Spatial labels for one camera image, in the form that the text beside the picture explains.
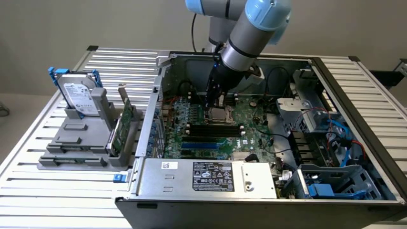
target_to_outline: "white wall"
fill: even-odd
[[[267,52],[356,55],[371,69],[407,57],[405,0],[292,0],[281,42]],[[184,0],[1,0],[0,92],[54,92],[46,69],[73,67],[86,46],[190,50]],[[208,18],[198,16],[197,47]]]

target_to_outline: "sticker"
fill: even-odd
[[[233,192],[231,162],[193,162],[192,188],[194,191]]]
[[[76,83],[65,83],[64,88],[74,109],[84,115],[98,115],[86,86]]]
[[[177,161],[162,161],[161,169],[177,169]]]

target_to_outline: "motherboard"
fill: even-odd
[[[223,107],[174,97],[162,105],[164,158],[240,160],[255,154],[259,162],[275,161],[267,114],[257,99],[240,96]]]

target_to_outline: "power supply label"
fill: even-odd
[[[233,192],[233,172],[229,162],[193,162],[194,191]]]

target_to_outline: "metal rack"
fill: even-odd
[[[74,70],[100,71],[108,99],[116,107],[122,106],[117,84],[125,83],[132,104],[145,111],[158,74],[156,56],[157,51],[98,48],[85,53]],[[361,63],[348,57],[320,58],[407,173],[405,110]],[[36,169],[38,157],[64,121],[64,107],[56,93],[0,165],[0,228],[128,229],[130,226],[112,199],[128,189],[128,184],[112,183],[114,172]]]

